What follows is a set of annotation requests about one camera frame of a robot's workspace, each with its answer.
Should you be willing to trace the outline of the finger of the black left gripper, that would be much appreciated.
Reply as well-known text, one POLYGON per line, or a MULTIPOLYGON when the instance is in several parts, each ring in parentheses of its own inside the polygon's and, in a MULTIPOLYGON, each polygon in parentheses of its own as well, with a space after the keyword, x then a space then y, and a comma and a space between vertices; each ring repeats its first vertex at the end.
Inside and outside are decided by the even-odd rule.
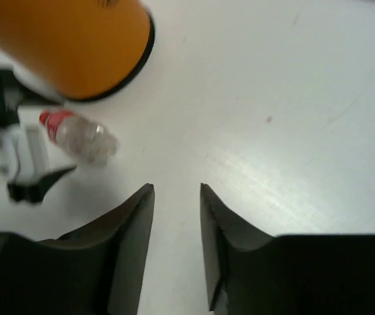
POLYGON ((58 169, 43 175, 31 184, 8 183, 7 192, 10 200, 19 203, 42 203, 47 192, 64 176, 76 170, 77 166, 58 169))

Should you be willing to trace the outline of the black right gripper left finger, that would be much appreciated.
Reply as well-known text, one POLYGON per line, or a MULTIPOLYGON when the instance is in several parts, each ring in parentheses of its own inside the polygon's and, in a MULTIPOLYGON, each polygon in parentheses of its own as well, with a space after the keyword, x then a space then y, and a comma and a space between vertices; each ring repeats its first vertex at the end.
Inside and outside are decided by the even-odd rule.
POLYGON ((136 314, 155 192, 57 239, 0 232, 0 314, 136 314))

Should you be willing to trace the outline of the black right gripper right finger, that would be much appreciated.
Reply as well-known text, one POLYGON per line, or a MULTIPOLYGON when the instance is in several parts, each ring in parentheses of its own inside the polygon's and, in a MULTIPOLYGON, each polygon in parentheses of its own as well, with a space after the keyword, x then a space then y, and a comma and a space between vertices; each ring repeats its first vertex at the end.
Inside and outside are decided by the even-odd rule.
POLYGON ((200 191, 215 314, 375 314, 375 234, 271 236, 200 191))

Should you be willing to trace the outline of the red cap cola bottle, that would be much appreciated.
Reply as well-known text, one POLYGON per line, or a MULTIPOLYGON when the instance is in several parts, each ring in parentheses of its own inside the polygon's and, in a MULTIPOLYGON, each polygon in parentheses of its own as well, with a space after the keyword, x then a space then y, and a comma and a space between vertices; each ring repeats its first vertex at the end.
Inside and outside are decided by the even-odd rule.
POLYGON ((83 163, 104 165, 116 154, 116 137, 103 125, 75 112, 44 111, 39 122, 52 143, 83 163))

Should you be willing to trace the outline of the orange cylindrical bin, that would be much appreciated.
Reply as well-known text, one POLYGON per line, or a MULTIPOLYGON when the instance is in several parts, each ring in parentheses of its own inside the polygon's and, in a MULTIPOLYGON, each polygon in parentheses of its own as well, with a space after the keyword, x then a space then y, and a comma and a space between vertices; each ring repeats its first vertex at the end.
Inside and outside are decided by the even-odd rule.
POLYGON ((93 102, 123 89, 154 41, 140 1, 0 1, 0 50, 68 100, 93 102))

